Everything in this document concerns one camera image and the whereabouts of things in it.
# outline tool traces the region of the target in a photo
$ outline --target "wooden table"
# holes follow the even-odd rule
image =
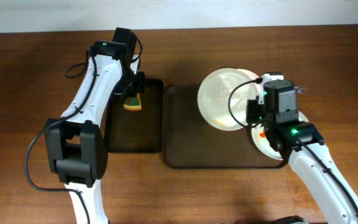
[[[201,83],[219,68],[257,74],[280,70],[305,93],[298,107],[331,150],[358,195],[358,26],[140,30],[141,70],[165,88]],[[0,223],[74,223],[69,195],[33,190],[25,150],[47,118],[59,118],[81,78],[64,71],[85,47],[113,31],[0,34]],[[45,141],[30,157],[30,174],[63,187],[49,171]],[[113,223],[249,223],[299,215],[324,217],[289,167],[280,170],[175,170],[160,154],[110,154],[102,181]]]

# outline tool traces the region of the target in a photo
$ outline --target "black tray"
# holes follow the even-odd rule
[[[109,101],[104,132],[108,152],[161,151],[162,93],[161,80],[146,79],[144,94],[140,96],[142,110],[125,110],[127,98]]]
[[[199,86],[173,87],[164,93],[163,158],[173,168],[267,168],[271,159],[251,140],[250,131],[221,131],[209,125],[197,105]]]

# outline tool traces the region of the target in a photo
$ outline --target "wooden table surface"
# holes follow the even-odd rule
[[[358,195],[358,26],[140,30],[141,70],[165,88],[201,83],[219,68],[282,71],[305,93],[298,107],[324,136],[339,170]],[[85,47],[113,31],[0,34],[0,223],[75,223],[67,193],[32,189],[24,154],[47,118],[59,118],[81,78],[64,71]],[[63,187],[49,171],[42,138],[30,174]],[[280,170],[177,170],[160,154],[110,154],[102,181],[113,223],[250,223],[299,215],[324,217],[287,166]]]

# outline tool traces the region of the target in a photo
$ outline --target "sponge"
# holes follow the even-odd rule
[[[136,97],[129,97],[124,103],[124,109],[130,111],[140,111],[142,109],[140,93],[136,94]]]

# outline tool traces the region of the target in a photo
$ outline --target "green indicator light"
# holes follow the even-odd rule
[[[298,133],[298,131],[295,128],[293,128],[293,129],[291,129],[291,133],[292,133],[292,135],[294,135],[294,134]]]

